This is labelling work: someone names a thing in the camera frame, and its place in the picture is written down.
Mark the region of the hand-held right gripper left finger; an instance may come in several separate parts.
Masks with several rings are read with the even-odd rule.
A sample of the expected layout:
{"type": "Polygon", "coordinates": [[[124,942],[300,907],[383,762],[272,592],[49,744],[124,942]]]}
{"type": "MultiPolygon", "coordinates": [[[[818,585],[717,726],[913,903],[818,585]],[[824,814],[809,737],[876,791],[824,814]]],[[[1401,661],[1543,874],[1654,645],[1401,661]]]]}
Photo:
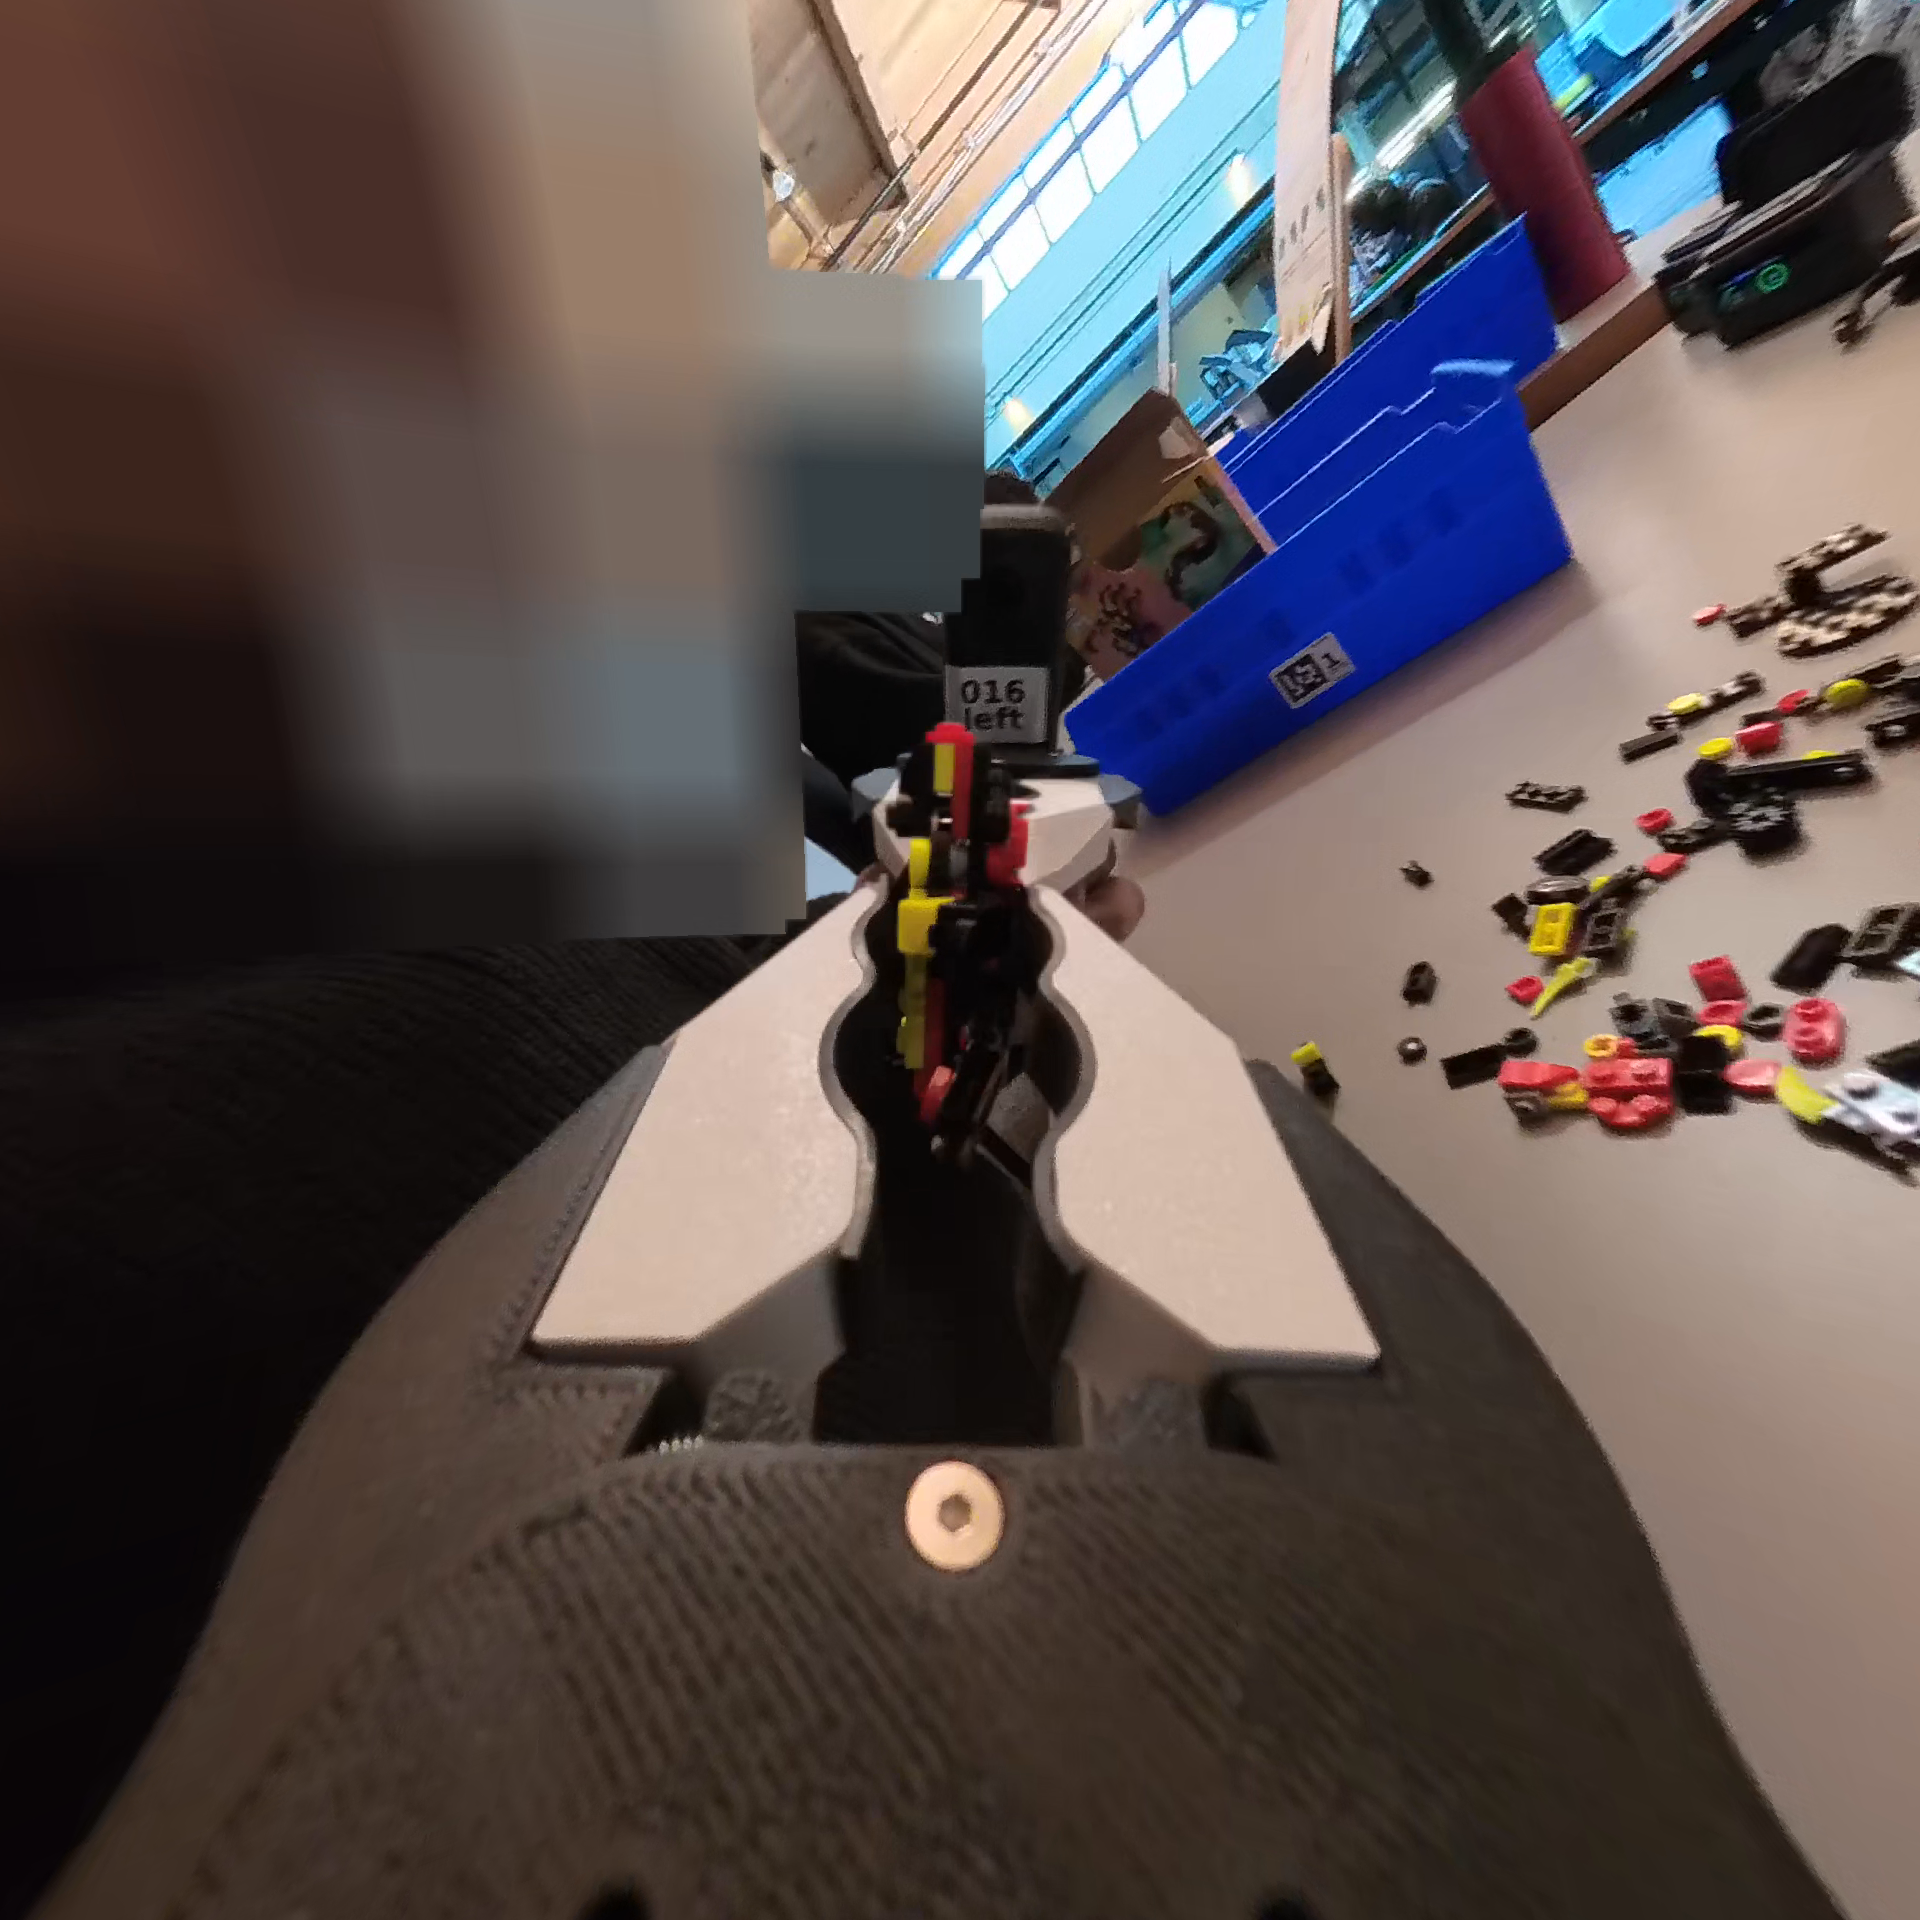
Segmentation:
{"type": "Polygon", "coordinates": [[[876,1212],[876,1132],[838,1040],[876,987],[883,903],[880,877],[854,886],[651,1053],[529,1327],[535,1358],[652,1368],[701,1414],[764,1392],[818,1430],[876,1212]]]}

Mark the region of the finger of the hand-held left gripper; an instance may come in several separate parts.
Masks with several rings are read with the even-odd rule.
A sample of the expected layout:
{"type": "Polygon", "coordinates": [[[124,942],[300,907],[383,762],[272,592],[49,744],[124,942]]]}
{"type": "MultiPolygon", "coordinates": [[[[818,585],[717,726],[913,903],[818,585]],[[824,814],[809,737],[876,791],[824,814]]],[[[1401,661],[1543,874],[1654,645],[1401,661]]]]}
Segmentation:
{"type": "Polygon", "coordinates": [[[930,778],[896,778],[870,814],[876,835],[876,863],[896,886],[908,886],[914,872],[914,848],[942,831],[942,792],[930,778]]]}
{"type": "Polygon", "coordinates": [[[1121,828],[1105,786],[1024,786],[1020,807],[1029,828],[1024,887],[1073,897],[1118,874],[1121,828]]]}

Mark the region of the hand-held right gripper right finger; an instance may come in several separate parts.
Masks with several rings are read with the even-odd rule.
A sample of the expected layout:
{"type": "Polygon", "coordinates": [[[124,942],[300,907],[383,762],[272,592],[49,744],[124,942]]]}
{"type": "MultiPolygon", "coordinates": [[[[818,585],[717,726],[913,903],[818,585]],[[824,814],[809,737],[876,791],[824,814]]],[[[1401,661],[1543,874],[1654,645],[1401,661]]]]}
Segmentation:
{"type": "Polygon", "coordinates": [[[1029,901],[1032,1208],[1075,1286],[1073,1430],[1111,1434],[1163,1386],[1372,1372],[1383,1342],[1239,1046],[1061,890],[1029,901]]]}

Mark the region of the partly built lego model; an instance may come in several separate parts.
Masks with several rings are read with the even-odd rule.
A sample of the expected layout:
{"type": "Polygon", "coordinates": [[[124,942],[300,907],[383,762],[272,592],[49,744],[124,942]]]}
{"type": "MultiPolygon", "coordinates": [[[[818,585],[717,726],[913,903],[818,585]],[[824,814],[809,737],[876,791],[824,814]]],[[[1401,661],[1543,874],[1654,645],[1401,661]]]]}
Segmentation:
{"type": "Polygon", "coordinates": [[[994,1167],[1032,1189],[1037,1147],[1024,1119],[1041,1119],[1016,1085],[1029,1071],[1041,942],[1020,886],[1029,828],[1020,792],[999,768],[974,771],[974,744],[939,726],[903,778],[930,778],[942,831],[914,848],[908,886],[893,886],[893,952],[898,960],[896,1063],[927,1148],[946,1167],[994,1167]]]}

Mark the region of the printed cardboard lego box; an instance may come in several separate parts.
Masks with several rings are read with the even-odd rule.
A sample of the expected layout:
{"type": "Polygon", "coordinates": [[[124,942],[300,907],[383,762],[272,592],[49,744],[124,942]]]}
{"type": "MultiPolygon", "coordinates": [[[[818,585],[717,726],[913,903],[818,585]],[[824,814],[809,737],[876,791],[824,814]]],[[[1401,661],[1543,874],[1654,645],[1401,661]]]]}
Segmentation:
{"type": "Polygon", "coordinates": [[[1144,396],[1055,485],[1069,642],[1094,683],[1152,648],[1277,542],[1169,396],[1144,396]]]}

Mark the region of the scattered loose lego pieces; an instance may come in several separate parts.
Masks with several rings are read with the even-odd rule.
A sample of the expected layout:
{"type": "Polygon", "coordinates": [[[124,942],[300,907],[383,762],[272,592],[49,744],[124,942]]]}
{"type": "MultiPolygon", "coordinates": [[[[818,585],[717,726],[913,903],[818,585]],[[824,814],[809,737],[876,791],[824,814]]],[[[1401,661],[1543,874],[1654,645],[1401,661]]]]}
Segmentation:
{"type": "Polygon", "coordinates": [[[1404,1035],[1401,1063],[1433,1060],[1449,1090],[1499,1087],[1525,1127],[1589,1114],[1615,1132],[1659,1132],[1675,1114],[1770,1101],[1811,1135],[1916,1163],[1916,1040],[1862,1053],[1833,996],[1851,979],[1916,979],[1916,865],[1881,874],[1862,912],[1793,926],[1772,966],[1742,966],[1720,916],[1702,952],[1686,952],[1686,996],[1631,988],[1636,914],[1675,874],[1720,847],[1749,872],[1772,872],[1806,851],[1811,803],[1884,792],[1889,757],[1916,753],[1916,645],[1860,657],[1873,641],[1916,636],[1916,582],[1833,582],[1877,546],[1884,530],[1844,525],[1784,560],[1770,593],[1697,614],[1702,629],[1764,641],[1802,683],[1770,684],[1751,654],[1651,712],[1615,744],[1631,786],[1607,807],[1632,814],[1619,831],[1580,815],[1594,803],[1580,780],[1503,792],[1523,814],[1572,815],[1492,903],[1518,972],[1499,983],[1509,1026],[1456,1049],[1404,1035]]]}

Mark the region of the blue plastic bin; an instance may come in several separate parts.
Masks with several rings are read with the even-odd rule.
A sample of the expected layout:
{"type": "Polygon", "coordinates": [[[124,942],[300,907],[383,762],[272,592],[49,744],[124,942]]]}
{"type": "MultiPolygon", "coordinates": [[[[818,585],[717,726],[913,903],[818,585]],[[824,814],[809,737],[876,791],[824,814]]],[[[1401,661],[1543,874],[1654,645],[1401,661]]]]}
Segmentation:
{"type": "Polygon", "coordinates": [[[1266,509],[1277,548],[1065,712],[1174,815],[1572,565],[1523,372],[1449,358],[1266,509]]]}
{"type": "Polygon", "coordinates": [[[1274,531],[1279,492],[1385,407],[1418,401],[1439,363],[1509,363],[1515,380],[1528,380],[1554,353],[1557,324],[1538,258],[1525,221],[1509,221],[1433,279],[1401,319],[1360,343],[1277,423],[1226,456],[1226,472],[1274,531]]]}

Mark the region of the wooden printed board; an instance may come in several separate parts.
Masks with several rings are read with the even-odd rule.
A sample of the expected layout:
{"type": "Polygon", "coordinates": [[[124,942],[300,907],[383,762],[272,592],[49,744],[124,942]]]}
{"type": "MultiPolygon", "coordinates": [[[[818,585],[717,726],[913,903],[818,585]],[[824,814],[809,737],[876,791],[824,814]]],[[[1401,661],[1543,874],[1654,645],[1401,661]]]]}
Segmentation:
{"type": "Polygon", "coordinates": [[[1350,179],[1335,129],[1344,2],[1288,2],[1274,141],[1274,369],[1307,353],[1338,363],[1352,343],[1350,179]]]}

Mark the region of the dark red bottle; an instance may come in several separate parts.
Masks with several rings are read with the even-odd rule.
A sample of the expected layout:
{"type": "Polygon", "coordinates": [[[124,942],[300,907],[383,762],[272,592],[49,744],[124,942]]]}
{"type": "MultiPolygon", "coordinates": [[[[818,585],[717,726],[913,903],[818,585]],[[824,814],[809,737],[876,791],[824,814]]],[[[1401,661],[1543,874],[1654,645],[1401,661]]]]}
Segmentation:
{"type": "Polygon", "coordinates": [[[1456,117],[1499,213],[1525,224],[1554,319],[1567,324],[1619,287],[1626,252],[1523,38],[1487,47],[1456,117]]]}

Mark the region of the black charging case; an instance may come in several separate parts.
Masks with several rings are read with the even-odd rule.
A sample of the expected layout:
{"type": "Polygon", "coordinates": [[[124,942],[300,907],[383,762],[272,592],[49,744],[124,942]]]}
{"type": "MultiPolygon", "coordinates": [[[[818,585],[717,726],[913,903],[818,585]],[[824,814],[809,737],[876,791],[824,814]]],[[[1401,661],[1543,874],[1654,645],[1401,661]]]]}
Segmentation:
{"type": "Polygon", "coordinates": [[[1675,334],[1739,349],[1860,289],[1912,216],[1898,142],[1884,141],[1693,229],[1654,285],[1675,334]]]}

